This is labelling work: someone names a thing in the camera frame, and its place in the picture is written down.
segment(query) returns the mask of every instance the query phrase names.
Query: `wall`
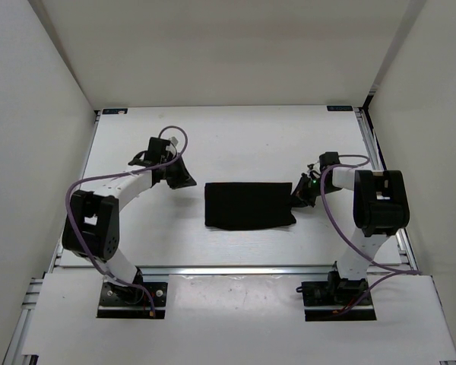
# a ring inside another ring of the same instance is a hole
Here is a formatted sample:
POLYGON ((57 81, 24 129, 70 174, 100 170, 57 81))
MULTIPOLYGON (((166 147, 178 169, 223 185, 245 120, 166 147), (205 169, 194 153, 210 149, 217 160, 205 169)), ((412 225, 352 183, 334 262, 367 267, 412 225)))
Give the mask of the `wall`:
POLYGON ((99 109, 361 106, 410 0, 30 1, 99 109))
POLYGON ((456 345, 456 0, 428 0, 370 113, 388 168, 404 173, 418 265, 456 345))
POLYGON ((27 284, 51 259, 93 121, 30 5, 0 0, 0 363, 27 284))

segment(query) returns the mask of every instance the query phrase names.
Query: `white arm segment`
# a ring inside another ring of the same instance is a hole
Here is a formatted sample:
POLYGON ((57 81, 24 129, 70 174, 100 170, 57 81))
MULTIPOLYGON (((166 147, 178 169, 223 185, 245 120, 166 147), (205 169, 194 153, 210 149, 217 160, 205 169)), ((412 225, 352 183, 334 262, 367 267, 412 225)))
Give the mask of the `white arm segment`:
MULTIPOLYGON (((119 210, 121 211, 135 197, 151 187, 152 171, 147 171, 139 175, 132 174, 112 179, 98 190, 95 190, 94 194, 100 196, 114 196, 119 200, 119 210)), ((128 283, 133 282, 135 275, 137 274, 137 267, 123 255, 120 248, 116 250, 115 255, 107 262, 97 262, 103 270, 111 272, 115 278, 128 283)), ((111 278, 106 277, 106 279, 116 285, 120 285, 111 278)))
MULTIPOLYGON (((332 183, 338 188, 354 190, 355 169, 352 167, 335 167, 333 169, 332 183)), ((371 259, 374 259, 378 250, 387 242, 389 236, 374 234, 365 237, 359 228, 355 228, 350 241, 371 259)), ((337 270, 341 278, 348 280, 360 280, 366 278, 366 270, 370 262, 358 255, 351 247, 347 246, 346 251, 336 262, 337 270)))

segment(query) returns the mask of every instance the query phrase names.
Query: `black cloth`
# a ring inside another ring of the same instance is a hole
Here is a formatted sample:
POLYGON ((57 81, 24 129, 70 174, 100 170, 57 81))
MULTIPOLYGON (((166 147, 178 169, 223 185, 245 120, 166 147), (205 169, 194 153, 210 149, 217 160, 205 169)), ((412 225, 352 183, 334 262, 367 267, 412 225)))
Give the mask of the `black cloth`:
POLYGON ((204 187, 207 227, 262 230, 296 223, 291 182, 209 182, 204 187))

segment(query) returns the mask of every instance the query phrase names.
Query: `white table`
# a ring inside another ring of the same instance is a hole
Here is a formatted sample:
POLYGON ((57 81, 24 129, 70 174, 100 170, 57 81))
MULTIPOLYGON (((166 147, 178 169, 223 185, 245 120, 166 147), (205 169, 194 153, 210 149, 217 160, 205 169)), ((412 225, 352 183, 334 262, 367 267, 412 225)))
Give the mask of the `white table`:
MULTIPOLYGON (((431 277, 373 292, 376 321, 304 322, 301 277, 171 276, 166 318, 95 318, 101 277, 49 274, 23 354, 38 365, 439 365, 456 360, 431 277)), ((373 282, 375 276, 369 277, 373 282)))
MULTIPOLYGON (((353 112, 326 106, 228 106, 131 108, 100 117, 85 176, 127 168, 162 127, 178 125, 189 136, 184 155, 196 187, 154 186, 120 214, 120 247, 144 266, 332 265, 344 250, 318 199, 315 208, 297 208, 291 227, 228 232, 204 225, 204 184, 209 182, 292 182, 326 151, 367 154, 353 112)), ((182 135, 175 135, 182 146, 182 135)), ((85 184, 94 189, 102 182, 85 184)), ((329 195, 347 234, 353 223, 352 192, 329 195)), ((389 240, 377 261, 400 264, 397 240, 389 240)), ((64 251, 63 267, 89 265, 64 251)))

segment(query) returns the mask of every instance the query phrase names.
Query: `folded black cloth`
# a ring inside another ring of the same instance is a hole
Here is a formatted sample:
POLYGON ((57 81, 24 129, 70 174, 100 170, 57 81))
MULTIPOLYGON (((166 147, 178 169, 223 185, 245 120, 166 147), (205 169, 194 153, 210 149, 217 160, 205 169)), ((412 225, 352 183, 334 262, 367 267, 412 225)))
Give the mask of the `folded black cloth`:
POLYGON ((296 223, 291 182, 209 182, 204 187, 207 227, 262 230, 296 223))

